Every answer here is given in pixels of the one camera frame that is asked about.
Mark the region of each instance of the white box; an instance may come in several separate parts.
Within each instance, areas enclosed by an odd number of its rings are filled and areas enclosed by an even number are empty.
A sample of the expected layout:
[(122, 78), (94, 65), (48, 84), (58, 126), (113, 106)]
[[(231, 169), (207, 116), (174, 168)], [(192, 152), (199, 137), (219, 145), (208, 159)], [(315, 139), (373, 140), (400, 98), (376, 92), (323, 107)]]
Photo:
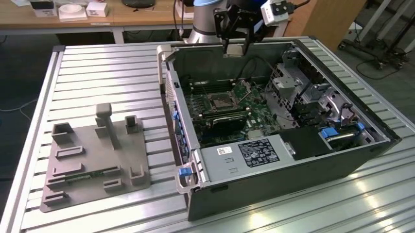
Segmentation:
[(80, 21), (86, 20), (85, 8), (76, 4), (66, 4), (58, 7), (58, 21)]
[(348, 28), (347, 34), (345, 34), (343, 39), (353, 41), (356, 39), (357, 34), (360, 33), (361, 29), (363, 29), (361, 26), (359, 24), (356, 24), (355, 22), (352, 22), (352, 24)]
[(36, 17), (56, 17), (57, 8), (52, 1), (30, 1)]
[(104, 2), (89, 2), (86, 7), (86, 14), (92, 17), (106, 17), (108, 5)]

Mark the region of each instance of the metal rack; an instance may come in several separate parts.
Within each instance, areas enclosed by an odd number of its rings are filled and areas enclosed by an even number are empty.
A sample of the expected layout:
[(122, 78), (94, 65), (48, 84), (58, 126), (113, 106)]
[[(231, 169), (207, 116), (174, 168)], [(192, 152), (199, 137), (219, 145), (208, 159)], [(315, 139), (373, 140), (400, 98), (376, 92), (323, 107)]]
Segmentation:
[[(359, 33), (359, 40), (361, 41), (363, 38), (365, 37), (367, 33), (369, 32), (371, 28), (375, 25), (375, 22), (377, 21), (381, 13), (384, 12), (388, 4), (389, 4), (391, 0), (383, 0), (375, 14), (372, 15), (372, 17), (369, 18), (369, 21), (365, 25), (365, 27), (363, 28), (361, 32)], [(391, 17), (387, 25), (384, 26), (384, 28), (381, 29), (381, 31), (379, 32), (379, 34), (376, 35), (376, 40), (381, 40), (385, 36), (385, 34), (388, 33), (388, 31), (391, 30), (392, 26), (395, 25), (395, 23), (397, 22), (400, 16), (403, 15), (403, 13), (405, 12), (405, 10), (408, 9), (408, 7), (411, 6), (413, 0), (404, 0), (401, 6), (399, 7), (399, 9), (396, 10), (395, 15)], [(415, 39), (413, 41), (409, 43), (409, 45), (404, 48), (404, 52), (408, 53), (409, 51), (412, 51), (415, 47)]]
[[(0, 232), (372, 232), (415, 228), (415, 126), (315, 39), (312, 53), (403, 141), (348, 177), (194, 222), (173, 182), (173, 156), (157, 84), (162, 43), (56, 48), (2, 214)], [(93, 105), (112, 120), (142, 120), (150, 187), (41, 213), (52, 124), (94, 124)]]

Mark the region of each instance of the white power supply sticker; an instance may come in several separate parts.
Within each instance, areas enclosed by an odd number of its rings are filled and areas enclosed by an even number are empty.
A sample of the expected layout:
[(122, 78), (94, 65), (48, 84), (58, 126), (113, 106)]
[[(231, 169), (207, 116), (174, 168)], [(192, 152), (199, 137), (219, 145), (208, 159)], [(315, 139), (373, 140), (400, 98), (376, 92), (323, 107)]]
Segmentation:
[(232, 148), (231, 148), (231, 147), (221, 147), (221, 148), (217, 148), (217, 154), (219, 154), (219, 155), (229, 154), (229, 153), (232, 153)]

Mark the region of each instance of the circuit board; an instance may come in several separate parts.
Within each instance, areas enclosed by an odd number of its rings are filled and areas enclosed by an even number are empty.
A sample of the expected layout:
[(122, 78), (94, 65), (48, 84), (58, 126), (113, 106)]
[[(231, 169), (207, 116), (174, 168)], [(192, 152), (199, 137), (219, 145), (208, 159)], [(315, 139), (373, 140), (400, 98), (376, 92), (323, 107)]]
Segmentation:
[(186, 95), (185, 102), (201, 148), (280, 131), (263, 88), (244, 80), (231, 91)]

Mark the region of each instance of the wooden table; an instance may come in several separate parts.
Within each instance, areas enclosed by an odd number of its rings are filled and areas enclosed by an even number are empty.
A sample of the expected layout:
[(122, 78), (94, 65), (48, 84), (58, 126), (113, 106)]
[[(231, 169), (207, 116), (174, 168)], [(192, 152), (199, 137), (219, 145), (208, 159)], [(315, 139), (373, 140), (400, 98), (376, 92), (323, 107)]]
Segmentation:
[[(30, 6), (17, 7), (12, 1), (0, 1), (0, 35), (56, 34), (112, 32), (114, 42), (124, 43), (122, 31), (165, 30), (174, 28), (172, 0), (156, 0), (146, 9), (125, 6), (121, 0), (106, 0), (106, 17), (88, 17), (88, 20), (60, 22), (58, 17), (36, 17)], [(181, 20), (176, 15), (177, 25)], [(184, 20), (184, 28), (192, 27), (192, 20)]]

